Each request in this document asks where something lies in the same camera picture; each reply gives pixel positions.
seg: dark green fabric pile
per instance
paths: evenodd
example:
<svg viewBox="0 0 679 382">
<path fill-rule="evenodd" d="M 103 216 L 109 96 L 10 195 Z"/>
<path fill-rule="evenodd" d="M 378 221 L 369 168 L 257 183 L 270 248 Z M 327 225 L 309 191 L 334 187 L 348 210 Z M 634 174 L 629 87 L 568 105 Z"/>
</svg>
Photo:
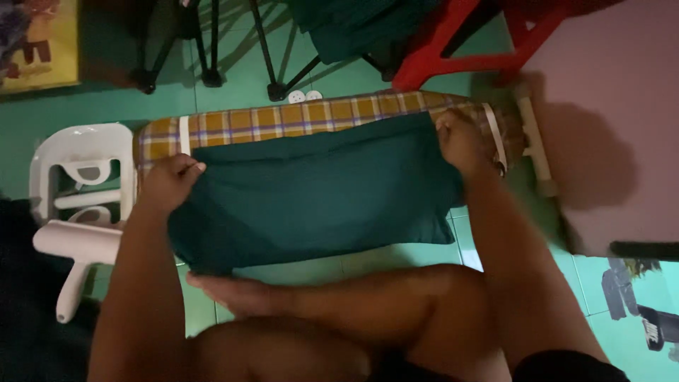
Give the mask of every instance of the dark green fabric pile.
<svg viewBox="0 0 679 382">
<path fill-rule="evenodd" d="M 454 242 L 445 218 L 462 180 L 428 113 L 192 154 L 207 170 L 169 234 L 195 272 Z"/>
<path fill-rule="evenodd" d="M 439 0 L 288 0 L 295 22 L 309 32 L 320 60 L 330 64 L 402 41 Z"/>
</svg>

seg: plaid ironing board cover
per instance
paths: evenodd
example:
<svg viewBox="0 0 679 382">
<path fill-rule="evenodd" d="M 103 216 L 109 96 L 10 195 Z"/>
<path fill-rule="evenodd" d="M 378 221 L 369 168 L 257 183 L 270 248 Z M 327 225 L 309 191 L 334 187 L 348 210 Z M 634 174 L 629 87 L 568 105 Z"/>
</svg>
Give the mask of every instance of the plaid ironing board cover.
<svg viewBox="0 0 679 382">
<path fill-rule="evenodd" d="M 336 99 L 320 99 L 292 105 L 211 111 L 189 117 L 189 146 L 208 147 L 297 137 L 341 131 L 384 118 L 428 111 L 436 120 L 446 109 L 454 108 L 468 116 L 479 128 L 489 159 L 497 156 L 491 128 L 481 103 L 462 96 L 438 92 L 385 91 Z M 493 108 L 508 167 L 521 158 L 526 139 L 521 122 L 505 110 Z M 135 139 L 134 156 L 143 177 L 161 158 L 181 152 L 179 117 L 162 118 L 142 128 Z"/>
</svg>

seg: black folding chair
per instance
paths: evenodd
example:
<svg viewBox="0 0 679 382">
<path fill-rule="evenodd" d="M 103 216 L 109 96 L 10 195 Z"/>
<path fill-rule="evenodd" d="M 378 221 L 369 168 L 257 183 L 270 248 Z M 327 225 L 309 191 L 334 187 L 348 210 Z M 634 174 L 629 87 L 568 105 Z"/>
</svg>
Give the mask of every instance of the black folding chair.
<svg viewBox="0 0 679 382">
<path fill-rule="evenodd" d="M 137 83 L 137 88 L 145 94 L 155 91 L 155 82 L 158 79 L 160 70 L 165 64 L 165 60 L 170 54 L 172 45 L 176 39 L 195 39 L 198 48 L 198 58 L 200 60 L 201 78 L 205 86 L 218 88 L 223 81 L 217 71 L 217 33 L 219 26 L 219 0 L 212 0 L 212 46 L 210 49 L 210 67 L 208 68 L 205 57 L 205 47 L 200 32 L 200 21 L 198 20 L 198 4 L 200 0 L 169 0 L 172 2 L 172 24 L 170 32 L 160 48 L 160 53 L 153 62 L 151 70 L 146 70 L 146 45 L 149 35 L 149 21 L 151 13 L 158 0 L 140 1 L 138 22 L 135 22 L 133 34 L 137 37 L 137 68 L 130 73 L 130 77 Z"/>
<path fill-rule="evenodd" d="M 311 60 L 290 82 L 287 84 L 281 84 L 276 81 L 276 75 L 274 74 L 274 66 L 271 64 L 271 56 L 269 55 L 269 46 L 266 43 L 266 36 L 264 35 L 264 27 L 262 25 L 261 16 L 259 15 L 259 8 L 257 7 L 257 0 L 249 0 L 250 9 L 252 10 L 253 17 L 255 18 L 255 28 L 257 29 L 257 36 L 259 37 L 259 43 L 261 45 L 262 53 L 264 53 L 264 61 L 266 62 L 266 70 L 269 73 L 270 83 L 266 86 L 267 93 L 269 94 L 269 100 L 282 101 L 287 97 L 288 92 L 304 78 L 305 75 L 309 74 L 313 68 L 315 68 L 320 63 L 320 57 L 316 56 Z M 399 71 L 401 62 L 405 57 L 405 41 L 392 42 L 389 47 L 388 64 L 383 65 L 378 62 L 374 57 L 368 53 L 364 53 L 361 57 L 368 62 L 372 67 L 377 69 L 380 74 L 382 74 L 382 81 L 391 82 Z"/>
</svg>

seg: yellow poster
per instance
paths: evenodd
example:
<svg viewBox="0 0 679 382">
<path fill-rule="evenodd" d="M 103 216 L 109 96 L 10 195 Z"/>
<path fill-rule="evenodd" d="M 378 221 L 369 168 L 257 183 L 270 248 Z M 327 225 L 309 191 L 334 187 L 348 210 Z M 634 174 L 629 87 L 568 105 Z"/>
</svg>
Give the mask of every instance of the yellow poster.
<svg viewBox="0 0 679 382">
<path fill-rule="evenodd" d="M 0 92 L 78 84 L 77 0 L 24 0 L 31 17 Z"/>
</svg>

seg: green tiled floor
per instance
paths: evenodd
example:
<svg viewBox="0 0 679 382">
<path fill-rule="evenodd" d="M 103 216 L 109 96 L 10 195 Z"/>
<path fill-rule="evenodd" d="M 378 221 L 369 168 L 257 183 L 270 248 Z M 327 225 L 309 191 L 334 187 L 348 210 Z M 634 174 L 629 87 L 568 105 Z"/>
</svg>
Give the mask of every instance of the green tiled floor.
<svg viewBox="0 0 679 382">
<path fill-rule="evenodd" d="M 290 20 L 287 7 L 279 1 L 260 1 L 267 39 L 274 61 L 274 72 L 283 80 L 291 79 L 316 55 L 306 34 L 301 34 Z M 137 90 L 116 89 L 108 84 L 88 82 L 74 88 L 54 89 L 17 97 L 0 99 L 0 191 L 11 198 L 25 198 L 28 194 L 29 163 L 33 151 L 42 139 L 52 133 L 77 124 L 120 121 L 130 128 L 143 126 L 147 121 L 192 114 L 199 111 L 232 109 L 269 105 L 266 94 L 268 77 L 253 29 L 253 18 L 247 0 L 221 2 L 219 40 L 219 69 L 225 83 L 222 88 L 206 88 L 200 81 L 196 46 L 178 41 L 168 57 L 153 95 Z M 209 32 L 206 15 L 202 15 L 203 31 Z M 97 15 L 84 15 L 83 56 L 86 60 L 101 58 L 114 63 L 134 62 L 134 42 L 122 28 Z M 165 32 L 162 22 L 152 30 L 153 46 L 158 46 Z M 504 20 L 500 17 L 482 28 L 461 49 L 460 54 L 499 52 L 508 49 L 509 40 Z M 153 50 L 149 57 L 154 57 Z M 480 94 L 477 82 L 470 73 L 455 73 L 434 77 L 424 85 L 426 90 L 470 95 Z M 374 92 L 389 87 L 379 74 L 362 60 L 334 65 L 319 65 L 302 81 L 303 91 L 318 90 L 325 97 L 347 96 Z M 627 322 L 607 326 L 605 301 L 601 290 L 600 260 L 582 260 L 565 252 L 559 238 L 557 210 L 552 202 L 533 192 L 534 178 L 530 161 L 523 162 L 509 173 L 508 184 L 522 201 L 528 213 L 542 228 L 551 242 L 553 255 L 572 287 L 597 336 L 607 352 L 622 344 L 616 330 L 627 330 Z M 456 233 L 453 245 L 403 244 L 307 262 L 258 266 L 236 270 L 237 275 L 253 277 L 271 283 L 317 284 L 351 276 L 363 275 L 404 266 L 422 266 L 439 262 L 466 264 L 478 267 L 471 227 L 466 207 L 453 209 L 449 223 Z M 215 322 L 232 318 L 223 307 L 216 307 L 199 290 L 183 281 L 187 267 L 180 266 L 187 317 L 187 335 L 194 335 Z M 88 282 L 88 294 L 103 298 L 108 287 L 110 267 L 98 267 Z M 638 327 L 629 324 L 638 332 Z M 635 337 L 635 346 L 640 346 Z M 628 355 L 616 354 L 614 362 L 630 362 Z M 656 355 L 645 354 L 649 362 Z"/>
</svg>

